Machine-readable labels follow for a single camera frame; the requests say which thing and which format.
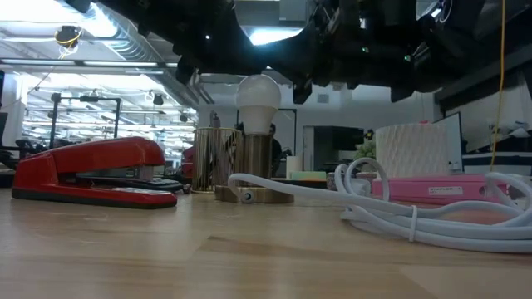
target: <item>person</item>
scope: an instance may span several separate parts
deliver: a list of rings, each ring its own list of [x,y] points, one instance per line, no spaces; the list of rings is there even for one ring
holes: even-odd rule
[[[272,136],[275,136],[276,130],[277,128],[274,124],[271,124],[271,126],[269,126],[269,133]],[[272,138],[272,176],[274,176],[277,172],[278,165],[282,156],[283,148],[281,147],[281,144],[275,138]]]

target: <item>pink box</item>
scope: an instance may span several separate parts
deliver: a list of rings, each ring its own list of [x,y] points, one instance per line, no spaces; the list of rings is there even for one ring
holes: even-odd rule
[[[404,178],[390,180],[390,200],[413,203],[445,205],[464,200],[480,200],[499,203],[499,199],[487,192],[485,177],[480,174],[459,174],[423,178]],[[507,186],[497,186],[507,194]],[[372,192],[382,196],[382,181],[374,179]]]

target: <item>brass lamp base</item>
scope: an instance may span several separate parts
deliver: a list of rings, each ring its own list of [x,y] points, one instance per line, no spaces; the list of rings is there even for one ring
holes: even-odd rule
[[[293,203],[293,195],[284,194],[263,187],[239,187],[245,194],[245,199],[240,201],[227,186],[216,186],[214,195],[216,200],[228,203]]]

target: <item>white textured box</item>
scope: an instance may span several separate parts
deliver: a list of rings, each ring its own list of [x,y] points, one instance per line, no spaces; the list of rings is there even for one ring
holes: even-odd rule
[[[377,162],[388,178],[449,174],[445,125],[408,124],[378,129]]]

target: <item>cable clip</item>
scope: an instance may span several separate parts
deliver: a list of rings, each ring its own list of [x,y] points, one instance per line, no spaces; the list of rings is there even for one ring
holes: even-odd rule
[[[412,206],[412,221],[410,223],[410,236],[408,237],[408,241],[410,243],[414,242],[415,236],[416,236],[416,225],[417,225],[417,206]]]

